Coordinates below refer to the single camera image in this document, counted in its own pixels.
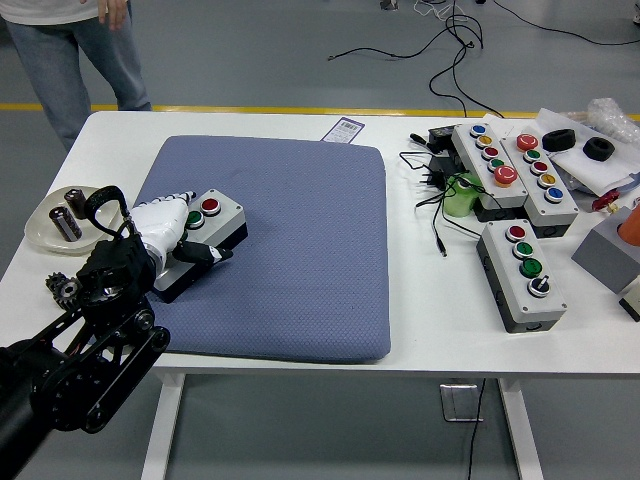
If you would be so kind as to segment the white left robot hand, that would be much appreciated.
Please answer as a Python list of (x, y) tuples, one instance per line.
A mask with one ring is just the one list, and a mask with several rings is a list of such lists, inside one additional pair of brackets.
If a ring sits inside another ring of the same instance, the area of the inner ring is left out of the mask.
[(157, 197), (131, 210), (131, 219), (159, 275), (170, 254), (180, 262), (213, 265), (233, 256), (227, 249), (183, 240), (193, 191)]

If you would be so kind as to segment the person's hand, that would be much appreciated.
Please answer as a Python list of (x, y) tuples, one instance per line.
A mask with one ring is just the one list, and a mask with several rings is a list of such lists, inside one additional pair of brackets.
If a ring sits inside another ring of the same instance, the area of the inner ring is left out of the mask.
[(99, 22), (111, 31), (121, 29), (129, 16), (128, 0), (98, 0), (97, 8)]

